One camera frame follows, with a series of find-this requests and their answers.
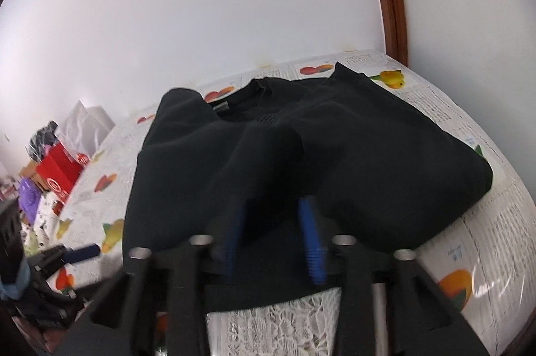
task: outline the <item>orange fruit print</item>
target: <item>orange fruit print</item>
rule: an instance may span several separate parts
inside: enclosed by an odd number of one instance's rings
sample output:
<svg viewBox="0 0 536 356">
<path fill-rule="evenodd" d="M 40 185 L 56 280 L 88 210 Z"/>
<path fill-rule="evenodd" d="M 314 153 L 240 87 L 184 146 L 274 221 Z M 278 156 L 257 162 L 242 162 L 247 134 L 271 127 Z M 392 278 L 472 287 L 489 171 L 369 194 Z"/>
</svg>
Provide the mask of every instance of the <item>orange fruit print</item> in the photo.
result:
<svg viewBox="0 0 536 356">
<path fill-rule="evenodd" d="M 473 279 L 467 270 L 456 270 L 441 279 L 439 287 L 461 311 L 473 293 Z"/>
<path fill-rule="evenodd" d="M 56 289 L 58 291 L 69 291 L 74 288 L 74 276 L 68 275 L 65 267 L 60 268 L 58 277 L 56 278 Z"/>
<path fill-rule="evenodd" d="M 156 114 L 151 114 L 148 117 L 140 117 L 140 118 L 138 118 L 138 121 L 136 121 L 136 123 L 140 124 L 140 123 L 143 123 L 144 121 L 151 120 L 152 118 L 154 118 L 155 115 Z"/>
<path fill-rule="evenodd" d="M 222 88 L 218 92 L 207 93 L 206 96 L 204 97 L 204 101 L 207 102 L 207 103 L 212 102 L 212 101 L 218 99 L 221 96 L 225 96 L 226 94 L 229 94 L 233 90 L 234 90 L 234 86 L 230 85 L 230 86 L 226 86 L 225 88 Z"/>
<path fill-rule="evenodd" d="M 334 67 L 335 66 L 332 64 L 322 64 L 321 66 L 317 66 L 317 67 L 307 66 L 307 67 L 300 68 L 299 72 L 302 75 L 314 75 L 316 73 L 322 73 L 323 71 L 331 70 Z"/>
<path fill-rule="evenodd" d="M 117 178 L 117 175 L 115 173 L 107 176 L 103 175 L 97 182 L 97 185 L 95 185 L 95 192 L 104 191 L 106 188 L 108 188 L 112 182 Z"/>
</svg>

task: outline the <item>yellow lemon print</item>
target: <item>yellow lemon print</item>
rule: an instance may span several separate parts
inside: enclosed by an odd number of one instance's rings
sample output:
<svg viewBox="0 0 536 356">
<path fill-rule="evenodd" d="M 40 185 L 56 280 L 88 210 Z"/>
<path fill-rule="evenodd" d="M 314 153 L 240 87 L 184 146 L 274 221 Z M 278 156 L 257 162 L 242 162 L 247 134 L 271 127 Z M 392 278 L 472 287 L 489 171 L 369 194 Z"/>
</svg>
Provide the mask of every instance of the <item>yellow lemon print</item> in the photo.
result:
<svg viewBox="0 0 536 356">
<path fill-rule="evenodd" d="M 103 224 L 103 229 L 105 233 L 105 238 L 103 245 L 101 246 L 101 251 L 103 253 L 108 253 L 114 246 L 123 238 L 123 226 L 125 220 L 120 218 L 115 220 L 111 225 L 108 223 Z"/>
<path fill-rule="evenodd" d="M 98 160 L 100 159 L 101 156 L 104 155 L 104 151 L 100 151 L 98 153 L 95 153 L 95 156 L 93 156 L 93 160 L 91 161 L 93 164 L 95 164 L 96 162 L 98 162 Z"/>
<path fill-rule="evenodd" d="M 65 235 L 65 232 L 67 232 L 67 229 L 69 229 L 69 226 L 71 225 L 71 219 L 60 220 L 60 227 L 58 227 L 58 232 L 56 232 L 56 239 L 60 240 L 63 235 Z"/>
<path fill-rule="evenodd" d="M 369 76 L 374 81 L 382 81 L 393 90 L 398 90 L 404 86 L 404 74 L 402 70 L 385 70 L 379 75 Z"/>
<path fill-rule="evenodd" d="M 454 306 L 461 311 L 473 293 L 473 280 L 471 279 L 471 273 L 467 270 L 453 271 L 441 279 L 439 282 L 439 287 L 452 301 Z"/>
</svg>

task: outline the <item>blue handle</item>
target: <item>blue handle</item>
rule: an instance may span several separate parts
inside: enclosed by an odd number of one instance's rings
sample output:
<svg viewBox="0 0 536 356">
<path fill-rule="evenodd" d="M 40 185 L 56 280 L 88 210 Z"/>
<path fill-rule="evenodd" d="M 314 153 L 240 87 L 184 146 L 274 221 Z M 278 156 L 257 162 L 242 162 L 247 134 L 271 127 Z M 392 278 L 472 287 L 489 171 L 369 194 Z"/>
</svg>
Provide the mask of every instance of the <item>blue handle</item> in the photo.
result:
<svg viewBox="0 0 536 356">
<path fill-rule="evenodd" d="M 96 244 L 90 244 L 76 250 L 69 250 L 63 254 L 65 264 L 76 264 L 83 260 L 88 260 L 100 255 L 100 247 Z"/>
</svg>

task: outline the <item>blue gripper pad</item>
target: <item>blue gripper pad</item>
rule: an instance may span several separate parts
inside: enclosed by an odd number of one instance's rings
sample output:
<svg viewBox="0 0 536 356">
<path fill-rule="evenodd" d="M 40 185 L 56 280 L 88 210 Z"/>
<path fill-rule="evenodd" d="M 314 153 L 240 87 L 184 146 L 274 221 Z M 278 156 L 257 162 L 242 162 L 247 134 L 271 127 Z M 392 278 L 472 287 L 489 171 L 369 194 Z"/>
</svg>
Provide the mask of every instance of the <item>blue gripper pad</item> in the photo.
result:
<svg viewBox="0 0 536 356">
<path fill-rule="evenodd" d="M 227 237 L 225 241 L 225 276 L 230 279 L 237 263 L 237 248 L 242 237 L 244 222 L 246 220 L 246 206 L 242 206 L 228 222 Z"/>
<path fill-rule="evenodd" d="M 315 285 L 326 283 L 326 254 L 328 248 L 322 244 L 322 238 L 318 232 L 317 221 L 313 205 L 308 198 L 298 202 L 299 224 L 304 236 L 304 247 L 307 258 L 309 276 Z"/>
</svg>

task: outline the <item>red box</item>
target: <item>red box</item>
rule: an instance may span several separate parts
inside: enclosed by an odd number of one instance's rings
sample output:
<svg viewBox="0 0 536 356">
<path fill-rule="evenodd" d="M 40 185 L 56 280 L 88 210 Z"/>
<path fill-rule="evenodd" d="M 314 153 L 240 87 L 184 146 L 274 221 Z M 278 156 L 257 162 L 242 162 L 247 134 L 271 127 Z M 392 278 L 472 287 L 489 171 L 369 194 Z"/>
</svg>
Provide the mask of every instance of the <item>red box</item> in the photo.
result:
<svg viewBox="0 0 536 356">
<path fill-rule="evenodd" d="M 56 193 L 58 199 L 65 203 L 83 169 L 84 167 L 73 159 L 63 145 L 58 143 L 50 149 L 36 171 Z"/>
</svg>

